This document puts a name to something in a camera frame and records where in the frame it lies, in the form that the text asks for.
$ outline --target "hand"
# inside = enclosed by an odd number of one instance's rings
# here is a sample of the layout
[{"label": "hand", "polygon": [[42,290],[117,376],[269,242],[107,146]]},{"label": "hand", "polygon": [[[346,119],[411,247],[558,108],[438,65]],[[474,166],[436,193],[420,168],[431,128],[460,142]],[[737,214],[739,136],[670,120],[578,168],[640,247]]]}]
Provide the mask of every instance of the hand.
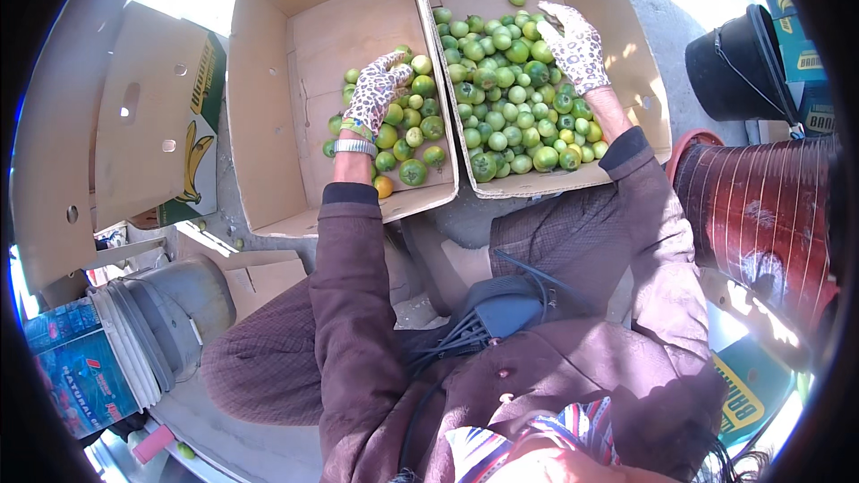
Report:
[{"label": "hand", "polygon": [[388,71],[393,64],[405,58],[405,51],[394,51],[380,56],[361,70],[355,93],[349,109],[343,113],[341,129],[349,129],[361,134],[367,140],[375,141],[379,134],[381,121],[387,114],[387,107],[394,99],[406,93],[405,84],[412,74],[412,68],[399,64]]},{"label": "hand", "polygon": [[564,25],[563,37],[546,21],[540,21],[537,30],[552,49],[557,66],[573,81],[575,93],[581,97],[588,90],[610,85],[602,63],[602,40],[596,28],[568,5],[545,0],[537,5]]}]

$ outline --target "sock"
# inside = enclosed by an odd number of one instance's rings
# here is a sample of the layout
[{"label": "sock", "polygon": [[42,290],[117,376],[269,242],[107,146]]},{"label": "sock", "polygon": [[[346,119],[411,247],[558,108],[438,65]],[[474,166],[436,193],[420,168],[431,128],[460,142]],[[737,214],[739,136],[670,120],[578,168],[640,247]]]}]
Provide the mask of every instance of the sock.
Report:
[{"label": "sock", "polygon": [[489,264],[489,245],[476,250],[464,249],[448,239],[442,243],[442,252],[468,287],[492,278]]}]

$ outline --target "brown jacket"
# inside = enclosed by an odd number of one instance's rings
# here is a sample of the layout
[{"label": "brown jacket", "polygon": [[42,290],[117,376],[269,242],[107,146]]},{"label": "brown jacket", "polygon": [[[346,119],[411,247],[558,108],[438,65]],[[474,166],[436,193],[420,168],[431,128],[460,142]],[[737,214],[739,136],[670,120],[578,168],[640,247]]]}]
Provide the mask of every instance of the brown jacket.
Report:
[{"label": "brown jacket", "polygon": [[[612,144],[601,165],[629,220],[632,330],[595,319],[550,322],[471,358],[442,360],[418,381],[408,380],[392,332],[379,208],[353,201],[322,207],[310,298],[323,481],[396,475],[416,405],[442,378],[416,418],[406,455],[425,481],[453,480],[446,431],[476,425],[504,434],[531,411],[558,412],[606,394],[623,464],[694,476],[706,454],[694,436],[717,432],[726,386],[710,360],[692,230],[638,127]],[[500,400],[503,394],[512,401]]]}]

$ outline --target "red barrel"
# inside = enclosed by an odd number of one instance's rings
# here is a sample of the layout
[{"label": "red barrel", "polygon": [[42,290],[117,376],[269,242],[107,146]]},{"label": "red barrel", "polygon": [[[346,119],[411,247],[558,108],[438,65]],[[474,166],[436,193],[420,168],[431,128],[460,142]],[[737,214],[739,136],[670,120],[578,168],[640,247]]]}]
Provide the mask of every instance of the red barrel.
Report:
[{"label": "red barrel", "polygon": [[826,202],[833,137],[723,147],[693,144],[673,185],[693,227],[696,263],[751,288],[813,338],[838,292],[829,280]]}]

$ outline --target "red white and blue scarf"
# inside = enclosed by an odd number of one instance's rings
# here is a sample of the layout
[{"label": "red white and blue scarf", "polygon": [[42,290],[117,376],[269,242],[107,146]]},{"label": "red white and blue scarf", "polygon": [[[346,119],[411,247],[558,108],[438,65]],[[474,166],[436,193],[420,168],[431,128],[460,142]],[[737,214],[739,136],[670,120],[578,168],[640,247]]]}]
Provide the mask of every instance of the red white and blue scarf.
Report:
[{"label": "red white and blue scarf", "polygon": [[587,453],[608,466],[620,464],[614,450],[612,401],[573,403],[556,417],[536,416],[511,440],[481,427],[460,427],[445,433],[454,455],[456,483],[483,483],[504,466],[510,453],[530,437],[551,438],[559,447]]}]

